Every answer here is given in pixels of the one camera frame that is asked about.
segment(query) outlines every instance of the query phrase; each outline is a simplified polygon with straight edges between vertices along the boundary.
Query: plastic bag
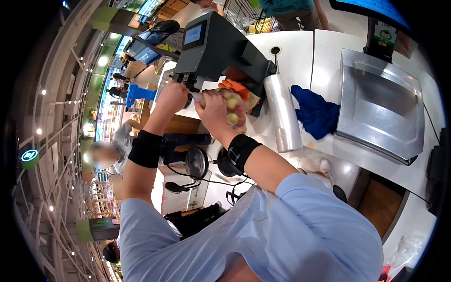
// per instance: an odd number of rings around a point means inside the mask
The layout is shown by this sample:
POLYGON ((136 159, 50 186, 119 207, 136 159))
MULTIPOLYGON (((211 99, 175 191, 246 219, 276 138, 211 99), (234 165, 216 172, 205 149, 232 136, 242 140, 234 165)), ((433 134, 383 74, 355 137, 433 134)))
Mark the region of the plastic bag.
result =
POLYGON ((404 235, 398 245, 398 251, 393 254, 388 264, 392 268, 408 266, 414 268, 423 252, 424 237, 417 235, 404 235))
MULTIPOLYGON (((246 106, 241 96, 228 88, 218 88, 204 91, 214 91, 220 94, 227 102, 227 123, 240 133, 246 132, 246 106)), ((202 108, 205 108, 203 92, 191 93, 193 100, 198 102, 202 108)))

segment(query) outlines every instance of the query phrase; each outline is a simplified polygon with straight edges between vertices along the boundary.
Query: ceiling light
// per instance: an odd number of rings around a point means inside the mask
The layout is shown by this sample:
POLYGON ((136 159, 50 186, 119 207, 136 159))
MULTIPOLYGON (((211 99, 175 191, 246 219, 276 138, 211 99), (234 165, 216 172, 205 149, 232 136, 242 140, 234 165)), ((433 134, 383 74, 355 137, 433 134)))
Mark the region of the ceiling light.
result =
POLYGON ((104 66, 108 62, 107 57, 103 56, 99 58, 99 61, 97 62, 99 66, 104 66))

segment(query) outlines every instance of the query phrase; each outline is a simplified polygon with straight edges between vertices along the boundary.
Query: light blue shirt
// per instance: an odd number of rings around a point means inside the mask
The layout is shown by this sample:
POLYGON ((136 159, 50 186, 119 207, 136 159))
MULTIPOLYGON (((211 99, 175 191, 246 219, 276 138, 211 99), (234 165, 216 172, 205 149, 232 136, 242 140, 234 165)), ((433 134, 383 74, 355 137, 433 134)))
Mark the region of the light blue shirt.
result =
POLYGON ((292 174, 272 195, 251 188, 221 218, 180 241, 148 202, 121 212, 125 282, 213 282, 242 254, 266 281, 375 282, 382 243, 374 226, 312 176, 292 174))
POLYGON ((313 0, 258 0, 267 18, 274 14, 306 12, 314 8, 313 0))

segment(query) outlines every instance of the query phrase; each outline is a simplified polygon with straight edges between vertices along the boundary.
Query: stainless steel tray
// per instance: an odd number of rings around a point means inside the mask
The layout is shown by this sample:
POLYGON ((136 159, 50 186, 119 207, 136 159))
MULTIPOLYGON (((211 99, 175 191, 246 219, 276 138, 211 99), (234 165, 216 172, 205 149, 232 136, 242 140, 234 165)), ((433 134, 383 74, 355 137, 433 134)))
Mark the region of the stainless steel tray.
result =
POLYGON ((341 74, 336 135, 409 164, 423 151, 420 82, 392 64, 348 49, 341 51, 341 74))

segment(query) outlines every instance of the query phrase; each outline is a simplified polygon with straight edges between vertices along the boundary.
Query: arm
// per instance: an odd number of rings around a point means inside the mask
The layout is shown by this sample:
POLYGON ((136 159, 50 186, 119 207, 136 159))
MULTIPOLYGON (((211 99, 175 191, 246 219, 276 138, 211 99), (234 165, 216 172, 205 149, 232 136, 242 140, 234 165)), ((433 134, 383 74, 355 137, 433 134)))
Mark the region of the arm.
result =
MULTIPOLYGON (((194 104, 202 123, 224 148, 228 149, 233 138, 239 133, 227 124, 225 100, 216 93, 204 93, 205 109, 194 104)), ((287 176, 299 173, 289 162, 266 146, 255 148, 244 165, 244 171, 263 190, 272 194, 287 176)))
POLYGON ((218 3, 215 3, 216 6, 216 11, 218 11, 218 14, 221 15, 223 18, 226 17, 226 14, 224 14, 224 10, 222 9, 221 5, 219 5, 218 3))
MULTIPOLYGON (((143 130, 163 136, 165 127, 172 116, 183 109, 188 99, 188 89, 183 84, 169 82, 161 92, 155 110, 143 130)), ((124 199, 139 198, 152 204, 150 194, 153 189, 156 168, 146 168, 131 160, 124 169, 124 199)))
POLYGON ((137 130, 142 130, 143 129, 143 126, 139 122, 137 122, 136 120, 128 120, 128 121, 126 121, 124 123, 130 125, 131 127, 135 128, 137 130))

